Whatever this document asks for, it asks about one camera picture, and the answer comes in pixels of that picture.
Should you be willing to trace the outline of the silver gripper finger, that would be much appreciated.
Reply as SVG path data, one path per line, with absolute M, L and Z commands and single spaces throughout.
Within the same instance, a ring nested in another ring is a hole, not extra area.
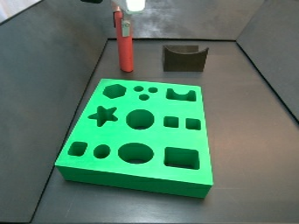
M 127 8 L 127 0 L 111 0 L 117 36 L 129 38 L 131 36 L 131 16 Z

